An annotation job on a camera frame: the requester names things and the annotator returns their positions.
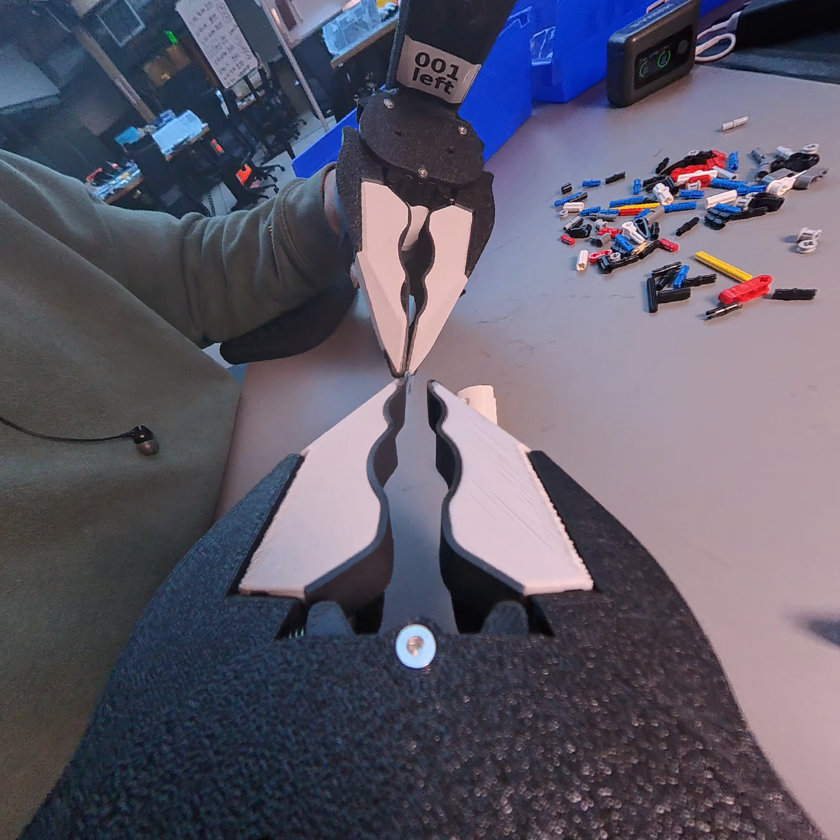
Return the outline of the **wooden background table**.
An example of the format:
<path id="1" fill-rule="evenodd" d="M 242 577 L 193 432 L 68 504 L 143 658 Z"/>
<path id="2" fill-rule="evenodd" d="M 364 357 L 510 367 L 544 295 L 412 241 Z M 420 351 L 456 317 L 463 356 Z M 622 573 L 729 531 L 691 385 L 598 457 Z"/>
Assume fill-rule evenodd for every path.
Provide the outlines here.
<path id="1" fill-rule="evenodd" d="M 380 39 L 383 39 L 384 37 L 386 37 L 388 35 L 392 35 L 393 33 L 395 33 L 397 23 L 398 23 L 397 18 L 394 17 L 394 18 L 386 21 L 385 23 L 383 23 L 380 27 L 375 29 L 371 34 L 369 34 L 368 36 L 363 38 L 361 41 L 349 46 L 343 52 L 341 52 L 340 54 L 338 54 L 338 55 L 336 55 L 335 57 L 332 58 L 331 68 L 333 70 L 338 69 L 339 67 L 344 65 L 348 60 L 356 57 L 357 55 L 359 55 L 365 49 L 367 49 L 370 46 L 372 46 L 373 44 L 375 44 Z"/>

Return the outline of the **black power adapter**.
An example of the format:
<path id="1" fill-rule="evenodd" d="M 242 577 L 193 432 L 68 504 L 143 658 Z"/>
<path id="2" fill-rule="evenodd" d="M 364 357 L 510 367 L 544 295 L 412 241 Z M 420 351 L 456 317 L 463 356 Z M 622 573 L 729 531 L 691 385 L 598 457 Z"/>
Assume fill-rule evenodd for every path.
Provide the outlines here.
<path id="1" fill-rule="evenodd" d="M 736 49 L 777 46 L 838 28 L 838 1 L 750 1 L 738 16 Z"/>

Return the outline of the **white notice board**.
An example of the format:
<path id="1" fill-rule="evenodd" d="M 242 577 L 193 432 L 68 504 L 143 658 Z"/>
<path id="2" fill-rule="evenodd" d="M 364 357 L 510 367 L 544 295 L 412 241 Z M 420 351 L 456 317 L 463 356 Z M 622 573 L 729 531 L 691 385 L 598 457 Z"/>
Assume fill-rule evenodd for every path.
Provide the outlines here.
<path id="1" fill-rule="evenodd" d="M 180 15 L 224 89 L 258 69 L 259 61 L 225 1 L 179 1 Z"/>

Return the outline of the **black drawstring toggle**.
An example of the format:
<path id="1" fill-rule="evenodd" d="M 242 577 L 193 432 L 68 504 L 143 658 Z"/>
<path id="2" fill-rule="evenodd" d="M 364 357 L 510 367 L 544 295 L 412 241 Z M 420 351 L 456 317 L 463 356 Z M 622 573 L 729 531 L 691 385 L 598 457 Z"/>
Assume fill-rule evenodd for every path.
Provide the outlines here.
<path id="1" fill-rule="evenodd" d="M 21 426 L 5 418 L 4 416 L 1 416 L 1 425 L 30 438 L 44 440 L 56 444 L 98 445 L 127 440 L 132 443 L 137 452 L 142 456 L 154 456 L 157 455 L 160 451 L 159 442 L 157 441 L 156 436 L 151 431 L 151 429 L 144 425 L 132 427 L 130 430 L 121 432 L 119 434 L 100 437 L 69 437 L 44 434 Z"/>

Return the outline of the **person's left forearm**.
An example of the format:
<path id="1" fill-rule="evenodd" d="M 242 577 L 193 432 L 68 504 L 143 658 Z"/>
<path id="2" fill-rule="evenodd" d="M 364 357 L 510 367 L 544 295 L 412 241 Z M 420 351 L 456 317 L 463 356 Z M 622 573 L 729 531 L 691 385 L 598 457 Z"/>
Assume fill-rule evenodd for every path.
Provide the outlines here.
<path id="1" fill-rule="evenodd" d="M 221 217 L 130 211 L 93 199 L 105 270 L 195 344 L 232 343 L 250 361 L 326 340 L 350 309 L 350 253 L 322 206 L 321 171 Z"/>

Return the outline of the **person's left hand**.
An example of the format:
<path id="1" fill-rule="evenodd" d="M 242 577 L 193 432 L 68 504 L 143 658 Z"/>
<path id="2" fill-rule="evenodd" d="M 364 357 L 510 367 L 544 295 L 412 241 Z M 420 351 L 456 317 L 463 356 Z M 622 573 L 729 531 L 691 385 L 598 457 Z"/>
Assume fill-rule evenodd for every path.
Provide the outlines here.
<path id="1" fill-rule="evenodd" d="M 322 178 L 322 206 L 324 216 L 332 232 L 341 238 L 346 234 L 346 222 L 340 192 L 337 184 L 336 166 L 329 165 Z"/>

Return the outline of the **person's green sweatshirt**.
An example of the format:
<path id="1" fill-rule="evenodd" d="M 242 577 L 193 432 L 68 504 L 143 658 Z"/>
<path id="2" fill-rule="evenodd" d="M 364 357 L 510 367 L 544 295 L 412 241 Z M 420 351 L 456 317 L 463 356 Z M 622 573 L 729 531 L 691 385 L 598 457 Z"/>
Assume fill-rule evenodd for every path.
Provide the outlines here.
<path id="1" fill-rule="evenodd" d="M 98 259 L 101 202 L 2 151 L 2 838 L 74 753 L 139 614 L 209 527 L 235 379 Z"/>

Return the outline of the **white toy panel piece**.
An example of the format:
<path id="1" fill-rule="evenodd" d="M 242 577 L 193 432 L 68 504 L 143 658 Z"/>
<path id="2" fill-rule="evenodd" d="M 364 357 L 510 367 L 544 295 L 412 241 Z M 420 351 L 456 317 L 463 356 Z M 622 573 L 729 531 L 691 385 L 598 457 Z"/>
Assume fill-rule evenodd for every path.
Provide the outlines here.
<path id="1" fill-rule="evenodd" d="M 492 385 L 468 386 L 458 391 L 457 397 L 485 419 L 498 425 L 497 398 Z"/>

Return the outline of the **pile of small toy bricks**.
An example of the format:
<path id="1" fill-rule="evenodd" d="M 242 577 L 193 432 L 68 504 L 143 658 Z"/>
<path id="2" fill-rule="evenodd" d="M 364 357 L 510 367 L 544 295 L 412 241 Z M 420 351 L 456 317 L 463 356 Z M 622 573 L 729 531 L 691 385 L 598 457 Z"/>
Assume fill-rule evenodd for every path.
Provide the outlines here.
<path id="1" fill-rule="evenodd" d="M 633 180 L 628 195 L 603 205 L 588 203 L 591 192 L 624 181 L 624 171 L 583 180 L 579 188 L 567 182 L 553 204 L 563 221 L 559 241 L 575 249 L 577 272 L 593 268 L 604 277 L 657 252 L 673 258 L 678 241 L 695 229 L 720 232 L 735 222 L 779 212 L 788 195 L 806 191 L 826 176 L 821 158 L 819 143 L 781 145 L 771 151 L 756 148 L 746 165 L 741 165 L 736 150 L 691 150 L 674 161 L 665 157 L 649 177 Z M 703 313 L 706 321 L 727 317 L 757 300 L 811 302 L 817 294 L 814 288 L 779 287 L 771 275 L 751 274 L 699 250 L 649 271 L 644 281 L 646 311 L 656 314 L 667 304 L 687 301 L 695 289 L 713 286 L 719 279 L 727 285 Z"/>

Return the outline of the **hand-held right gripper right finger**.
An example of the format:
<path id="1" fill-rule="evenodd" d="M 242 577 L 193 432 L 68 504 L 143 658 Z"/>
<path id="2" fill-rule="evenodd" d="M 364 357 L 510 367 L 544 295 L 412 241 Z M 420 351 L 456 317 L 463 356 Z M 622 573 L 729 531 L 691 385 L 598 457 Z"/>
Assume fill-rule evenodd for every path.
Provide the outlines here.
<path id="1" fill-rule="evenodd" d="M 427 383 L 435 465 L 447 494 L 441 574 L 453 596 L 586 592 L 592 575 L 531 461 L 531 449 L 438 381 Z"/>

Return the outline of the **whiteboard on stand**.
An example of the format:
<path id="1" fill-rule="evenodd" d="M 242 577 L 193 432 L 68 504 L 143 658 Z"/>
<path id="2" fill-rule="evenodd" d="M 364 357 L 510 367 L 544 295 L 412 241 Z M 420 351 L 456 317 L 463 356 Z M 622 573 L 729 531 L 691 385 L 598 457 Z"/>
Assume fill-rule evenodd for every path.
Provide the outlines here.
<path id="1" fill-rule="evenodd" d="M 332 68 L 322 27 L 343 11 L 337 1 L 258 1 L 288 59 L 312 113 L 328 128 L 326 103 L 336 122 L 356 110 L 346 74 Z"/>

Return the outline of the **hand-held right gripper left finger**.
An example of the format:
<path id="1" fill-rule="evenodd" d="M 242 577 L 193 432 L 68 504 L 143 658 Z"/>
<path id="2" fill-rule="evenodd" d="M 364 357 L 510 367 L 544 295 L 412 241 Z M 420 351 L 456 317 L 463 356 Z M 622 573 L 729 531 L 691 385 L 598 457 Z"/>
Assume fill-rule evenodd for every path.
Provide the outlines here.
<path id="1" fill-rule="evenodd" d="M 381 389 L 302 453 L 238 591 L 377 599 L 393 572 L 384 485 L 397 465 L 401 383 Z"/>

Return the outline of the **black orange office chair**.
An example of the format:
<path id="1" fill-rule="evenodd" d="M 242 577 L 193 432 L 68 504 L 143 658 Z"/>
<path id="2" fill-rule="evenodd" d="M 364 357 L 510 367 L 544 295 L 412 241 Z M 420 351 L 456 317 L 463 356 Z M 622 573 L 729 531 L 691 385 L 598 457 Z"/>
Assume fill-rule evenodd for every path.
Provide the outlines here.
<path id="1" fill-rule="evenodd" d="M 259 200 L 267 199 L 270 193 L 279 193 L 279 182 L 275 172 L 285 172 L 286 167 L 281 164 L 257 164 L 246 162 L 234 175 L 232 194 L 236 196 L 240 205 L 255 204 Z"/>

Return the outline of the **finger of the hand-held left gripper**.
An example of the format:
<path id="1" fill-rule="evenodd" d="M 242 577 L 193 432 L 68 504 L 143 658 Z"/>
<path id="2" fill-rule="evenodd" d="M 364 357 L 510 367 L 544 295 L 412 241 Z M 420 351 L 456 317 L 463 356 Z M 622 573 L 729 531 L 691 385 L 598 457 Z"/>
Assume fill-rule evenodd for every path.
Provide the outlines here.
<path id="1" fill-rule="evenodd" d="M 413 210 L 387 185 L 360 185 L 361 287 L 376 337 L 394 377 L 410 375 L 408 278 L 403 264 L 404 240 Z"/>
<path id="2" fill-rule="evenodd" d="M 433 348 L 457 300 L 466 287 L 466 262 L 472 213 L 458 205 L 432 211 L 418 244 L 428 245 L 426 266 L 413 269 L 409 288 L 414 318 L 409 339 L 407 369 L 416 373 Z"/>

